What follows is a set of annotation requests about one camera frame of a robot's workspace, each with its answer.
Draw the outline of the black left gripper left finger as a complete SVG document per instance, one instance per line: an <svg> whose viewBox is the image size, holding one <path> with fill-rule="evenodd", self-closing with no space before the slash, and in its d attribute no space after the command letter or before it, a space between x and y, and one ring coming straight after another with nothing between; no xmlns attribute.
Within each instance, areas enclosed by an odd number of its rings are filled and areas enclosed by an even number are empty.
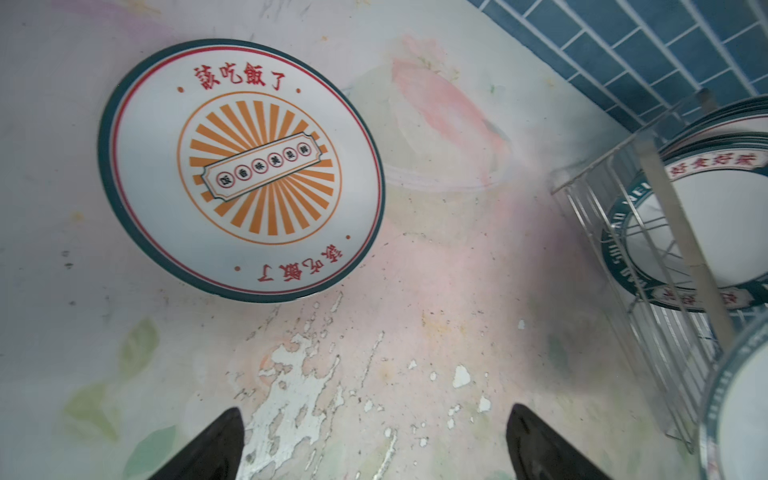
<svg viewBox="0 0 768 480"><path fill-rule="evenodd" d="M165 463L150 480L235 480L245 429L238 407L225 410Z"/></svg>

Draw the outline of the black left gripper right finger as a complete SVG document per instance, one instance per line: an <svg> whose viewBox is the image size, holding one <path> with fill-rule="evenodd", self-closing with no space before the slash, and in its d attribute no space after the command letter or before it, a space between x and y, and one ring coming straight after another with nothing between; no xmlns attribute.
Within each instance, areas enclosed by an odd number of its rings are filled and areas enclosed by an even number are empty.
<svg viewBox="0 0 768 480"><path fill-rule="evenodd" d="M517 479L610 479L524 404L511 409L506 443Z"/></svg>

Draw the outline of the green rim white plate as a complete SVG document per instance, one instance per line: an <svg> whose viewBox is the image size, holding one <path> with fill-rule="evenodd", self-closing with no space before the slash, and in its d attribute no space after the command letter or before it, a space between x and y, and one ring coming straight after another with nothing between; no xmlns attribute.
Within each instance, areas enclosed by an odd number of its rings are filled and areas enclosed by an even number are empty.
<svg viewBox="0 0 768 480"><path fill-rule="evenodd" d="M767 317L753 320L711 375L698 427L702 479L767 477Z"/></svg>

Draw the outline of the orange sunburst white plate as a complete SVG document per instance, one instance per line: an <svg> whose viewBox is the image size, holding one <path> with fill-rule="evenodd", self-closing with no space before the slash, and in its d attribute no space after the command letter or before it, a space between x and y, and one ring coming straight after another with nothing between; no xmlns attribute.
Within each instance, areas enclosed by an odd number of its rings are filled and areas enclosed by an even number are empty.
<svg viewBox="0 0 768 480"><path fill-rule="evenodd" d="M384 217L384 168L358 110L308 64L252 42L188 41L141 61L105 105L97 151L136 245L231 300L330 288Z"/></svg>

